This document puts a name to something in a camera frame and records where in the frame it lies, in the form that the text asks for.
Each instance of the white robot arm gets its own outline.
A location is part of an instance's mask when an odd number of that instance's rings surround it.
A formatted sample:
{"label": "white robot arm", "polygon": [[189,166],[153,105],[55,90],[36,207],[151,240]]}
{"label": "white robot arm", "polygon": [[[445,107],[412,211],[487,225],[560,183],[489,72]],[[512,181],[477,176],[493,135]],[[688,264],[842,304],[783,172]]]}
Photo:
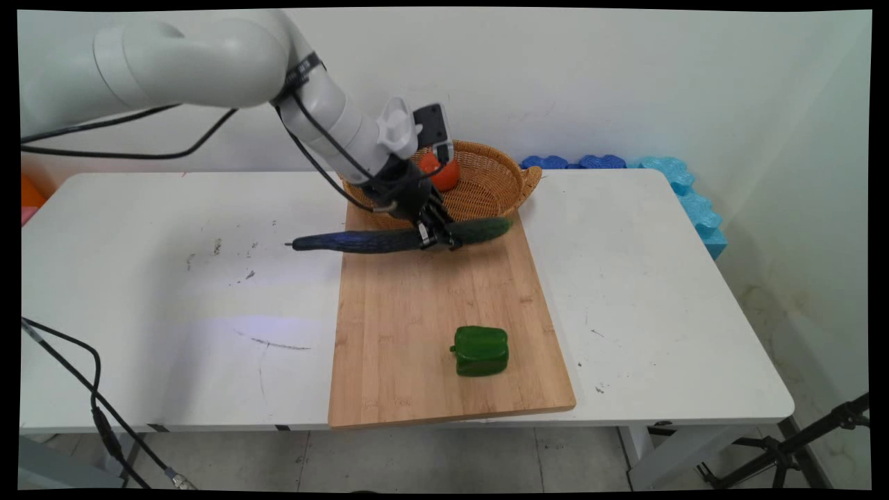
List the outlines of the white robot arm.
{"label": "white robot arm", "polygon": [[440,104],[412,112],[394,98],[370,119],[282,11],[214,17],[197,36],[143,21],[66,44],[43,75],[20,88],[21,135],[176,103],[246,108],[270,102],[293,136],[378,206],[432,233],[439,219],[451,221],[440,194],[409,160],[418,146],[431,146],[442,162],[453,156]]}

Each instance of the wooden cutting board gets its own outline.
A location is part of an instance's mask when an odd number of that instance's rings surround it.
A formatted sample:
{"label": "wooden cutting board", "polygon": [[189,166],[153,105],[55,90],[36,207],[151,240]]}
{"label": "wooden cutting board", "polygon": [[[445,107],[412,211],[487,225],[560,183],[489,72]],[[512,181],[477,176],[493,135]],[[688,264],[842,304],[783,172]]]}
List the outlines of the wooden cutting board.
{"label": "wooden cutting board", "polygon": [[[347,230],[370,230],[349,206]],[[506,370],[457,376],[457,327],[499,327]],[[343,254],[328,423],[334,429],[565,411],[571,380],[518,214],[455,252]]]}

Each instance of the electrical cable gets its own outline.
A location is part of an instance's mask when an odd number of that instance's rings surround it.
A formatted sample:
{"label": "electrical cable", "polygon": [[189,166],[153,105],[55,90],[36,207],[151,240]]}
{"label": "electrical cable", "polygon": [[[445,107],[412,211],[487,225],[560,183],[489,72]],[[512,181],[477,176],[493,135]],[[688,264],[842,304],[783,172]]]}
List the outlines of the electrical cable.
{"label": "electrical cable", "polygon": [[[65,335],[62,332],[59,332],[59,331],[56,331],[52,328],[41,325],[40,323],[37,323],[36,321],[33,321],[31,319],[22,317],[21,324],[22,324],[22,327],[25,328],[25,331],[28,332],[28,334],[31,336],[32,339],[34,339],[37,343],[39,343],[40,346],[44,348],[44,350],[46,350],[47,352],[50,353],[50,355],[52,355],[54,358],[56,358],[56,360],[58,360],[61,363],[61,365],[64,366],[74,377],[76,377],[77,380],[80,381],[80,383],[83,386],[85,386],[87,389],[89,389],[91,391],[91,395],[95,399],[97,399],[99,402],[102,403],[102,405],[111,413],[111,415],[113,417],[115,417],[115,420],[117,420],[117,422],[120,423],[120,425],[124,428],[124,430],[128,434],[130,434],[130,436],[133,438],[133,440],[137,444],[139,444],[139,446],[143,450],[145,450],[146,454],[148,454],[148,456],[151,457],[151,459],[155,462],[155,464],[157,464],[158,467],[160,467],[162,470],[164,470],[164,474],[166,474],[168,477],[170,477],[173,480],[174,484],[176,483],[176,480],[174,478],[175,476],[178,476],[182,480],[188,481],[184,477],[182,477],[180,474],[178,474],[172,467],[169,467],[167,464],[165,464],[164,461],[161,460],[160,457],[158,457],[155,454],[154,450],[152,450],[148,446],[148,444],[145,443],[145,441],[139,436],[139,434],[137,434],[136,431],[134,431],[132,429],[132,427],[130,427],[130,425],[127,424],[127,422],[123,419],[123,417],[121,417],[120,414],[117,413],[117,411],[114,409],[114,407],[112,407],[111,404],[108,403],[108,400],[105,399],[101,395],[101,393],[99,393],[98,386],[99,386],[100,358],[99,358],[99,353],[90,344],[79,341],[74,337]],[[79,371],[77,371],[76,368],[71,366],[71,364],[61,354],[59,354],[46,340],[44,340],[44,338],[42,336],[40,336],[40,334],[35,332],[32,327],[38,328],[38,329],[46,332],[47,334],[55,335],[62,340],[71,342],[71,343],[89,351],[92,354],[93,359],[95,360],[95,363],[96,363],[96,367],[97,367],[97,369],[96,369],[97,374],[96,374],[96,378],[95,378],[95,383],[90,384],[89,381],[87,381],[86,378]],[[148,483],[146,483],[142,479],[142,477],[130,466],[130,464],[126,461],[125,457],[123,457],[123,451],[120,449],[120,443],[117,442],[114,433],[111,431],[110,424],[108,424],[108,420],[101,413],[101,410],[99,410],[98,405],[93,408],[93,421],[96,423],[97,429],[100,431],[100,434],[102,435],[102,441],[105,444],[106,448],[108,449],[108,452],[112,456],[114,456],[119,462],[121,462],[121,465],[124,467],[124,469],[127,471],[127,473],[130,474],[133,477],[133,479],[136,480],[136,482],[140,484],[140,486],[142,486],[143,488],[151,488],[151,486],[149,486]]]}
{"label": "electrical cable", "polygon": [[101,372],[101,362],[99,360],[99,353],[96,352],[95,349],[93,349],[92,347],[89,347],[85,343],[81,343],[80,341],[75,342],[77,345],[82,344],[81,345],[82,347],[86,346],[87,350],[92,354],[93,360],[95,362],[95,365],[96,365],[95,382],[93,382],[93,384],[90,385],[89,382],[86,380],[86,378],[79,371],[77,371],[76,368],[71,366],[71,364],[68,362],[67,359],[65,359],[61,354],[59,354],[59,352],[56,351],[46,340],[44,340],[44,338],[42,336],[40,336],[40,334],[38,334],[37,332],[34,331],[34,329],[32,328],[32,323],[33,322],[30,321],[29,319],[25,319],[25,318],[21,319],[21,325],[25,329],[25,331],[28,332],[28,335],[30,335],[30,337],[32,339],[34,339],[37,343],[39,343],[40,346],[43,347],[45,351],[49,352],[51,356],[56,358],[56,360],[59,361],[61,363],[61,365],[64,366],[69,372],[71,372],[72,375],[77,377],[77,380],[79,380],[83,385],[85,385],[88,389],[90,389],[90,393],[91,393],[90,402],[91,402],[91,406],[92,406],[92,420],[93,420],[93,423],[95,423],[95,425],[96,425],[96,430],[99,432],[99,435],[102,439],[102,443],[105,445],[105,449],[108,451],[108,453],[111,456],[113,456],[121,464],[121,467],[123,467],[124,470],[137,483],[139,483],[140,486],[142,486],[143,488],[146,488],[146,489],[151,489],[151,486],[149,486],[148,483],[145,482],[145,480],[126,461],[126,458],[124,457],[124,452],[120,447],[120,442],[117,441],[117,437],[114,435],[114,432],[111,431],[111,426],[110,426],[110,424],[108,424],[108,419],[105,418],[104,414],[102,414],[98,405],[96,405],[96,398],[97,398],[97,394],[99,393],[98,388],[99,388],[99,378],[100,378],[100,372]]}
{"label": "electrical cable", "polygon": [[77,151],[72,149],[50,149],[50,148],[35,148],[32,146],[25,146],[22,144],[20,149],[25,151],[26,153],[37,153],[42,155],[55,155],[58,157],[90,157],[90,158],[116,158],[116,159],[127,159],[127,160],[170,160],[175,158],[186,157],[191,153],[197,151],[198,148],[204,145],[210,136],[216,133],[217,130],[224,124],[232,115],[235,114],[237,108],[232,108],[226,111],[222,117],[210,127],[200,139],[197,140],[190,148],[180,151],[178,153],[167,153],[160,155],[145,155],[145,154],[133,154],[133,153],[105,153],[101,151]]}
{"label": "electrical cable", "polygon": [[309,161],[309,163],[311,163],[312,166],[315,167],[315,170],[317,170],[318,173],[323,175],[324,178],[330,183],[330,185],[333,186],[333,188],[335,190],[337,190],[345,199],[347,199],[352,205],[357,206],[358,208],[360,208],[366,212],[373,213],[375,211],[374,209],[376,207],[367,206],[367,205],[361,203],[360,201],[356,200],[351,195],[349,195],[343,188],[341,188],[340,185],[337,184],[336,181],[334,179],[332,179],[331,176],[327,174],[327,172],[324,171],[324,168],[322,168],[321,165],[318,164],[317,160],[315,160],[312,157],[312,155],[310,155],[308,153],[308,150],[306,149],[305,146],[302,145],[302,142],[300,142],[300,140],[297,139],[296,136],[293,135],[289,130],[287,131],[287,133],[290,134],[290,138],[293,139],[293,142],[296,144],[296,147],[300,149],[300,151],[302,152],[302,155],[305,156],[306,159]]}
{"label": "electrical cable", "polygon": [[58,137],[60,135],[66,135],[69,133],[85,132],[87,130],[93,130],[93,129],[97,129],[97,128],[105,128],[107,126],[112,126],[112,125],[125,124],[127,122],[132,122],[134,120],[138,120],[140,118],[150,117],[151,115],[160,113],[161,111],[166,111],[170,108],[175,108],[177,106],[180,106],[180,104],[171,104],[169,106],[161,106],[160,108],[147,109],[145,111],[141,111],[139,113],[135,113],[132,115],[127,115],[125,117],[114,118],[114,119],[105,120],[102,122],[96,122],[94,124],[73,125],[73,126],[61,128],[59,130],[53,130],[50,132],[35,133],[34,135],[22,137],[21,143],[27,144],[29,142],[41,141],[42,139],[49,139],[50,137]]}
{"label": "electrical cable", "polygon": [[312,114],[309,113],[308,109],[306,109],[306,106],[303,105],[302,99],[300,99],[300,96],[297,95],[295,89],[291,92],[291,95],[293,96],[293,100],[296,101],[296,105],[300,107],[300,111],[302,111],[302,114],[306,116],[306,119],[324,136],[324,138],[326,140],[328,140],[333,145],[334,148],[336,148],[337,151],[340,152],[340,154],[344,158],[346,158],[348,160],[348,162],[350,164],[352,164],[352,166],[354,166],[357,169],[358,172],[362,173],[364,175],[364,177],[367,177],[367,180],[370,181],[371,184],[383,184],[383,185],[388,185],[388,186],[396,186],[398,184],[403,184],[403,183],[407,183],[407,182],[422,181],[423,179],[428,179],[429,177],[432,177],[433,175],[436,175],[437,173],[439,173],[445,169],[445,165],[441,164],[437,169],[433,170],[432,172],[425,173],[423,175],[420,175],[418,177],[413,177],[411,179],[403,179],[403,180],[399,180],[399,181],[383,181],[380,179],[375,179],[373,177],[373,175],[367,171],[367,169],[365,169],[360,164],[358,164],[358,162],[351,155],[349,155],[349,153],[330,135],[330,133],[328,133],[324,129],[324,127],[322,127],[321,124],[319,124],[317,122],[317,120],[315,120],[315,117],[312,117]]}

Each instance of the woven basket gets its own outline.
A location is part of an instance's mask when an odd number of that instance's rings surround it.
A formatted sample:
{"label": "woven basket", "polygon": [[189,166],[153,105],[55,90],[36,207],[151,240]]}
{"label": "woven basket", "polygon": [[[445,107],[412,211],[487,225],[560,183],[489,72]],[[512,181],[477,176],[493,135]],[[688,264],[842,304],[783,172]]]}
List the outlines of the woven basket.
{"label": "woven basket", "polygon": [[[522,170],[512,158],[490,146],[454,141],[453,148],[460,164],[460,181],[456,188],[444,193],[444,207],[455,221],[510,215],[541,180],[540,167]],[[411,157],[414,164],[419,165],[420,158],[427,151],[428,148],[423,148],[414,153]],[[345,180],[342,184],[355,199],[373,206],[361,188]],[[381,230],[411,227],[408,221],[388,214],[370,214],[370,219]]]}

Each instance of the cable connector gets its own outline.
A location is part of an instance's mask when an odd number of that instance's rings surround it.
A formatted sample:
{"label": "cable connector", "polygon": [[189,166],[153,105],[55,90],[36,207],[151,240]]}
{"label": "cable connector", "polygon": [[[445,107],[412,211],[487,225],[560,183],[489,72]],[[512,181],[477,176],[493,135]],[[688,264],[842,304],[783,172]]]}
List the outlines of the cable connector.
{"label": "cable connector", "polygon": [[167,467],[164,474],[166,474],[166,477],[170,478],[172,485],[176,489],[197,489],[195,485],[191,484],[191,481],[189,481],[187,477],[174,471],[172,467]]}

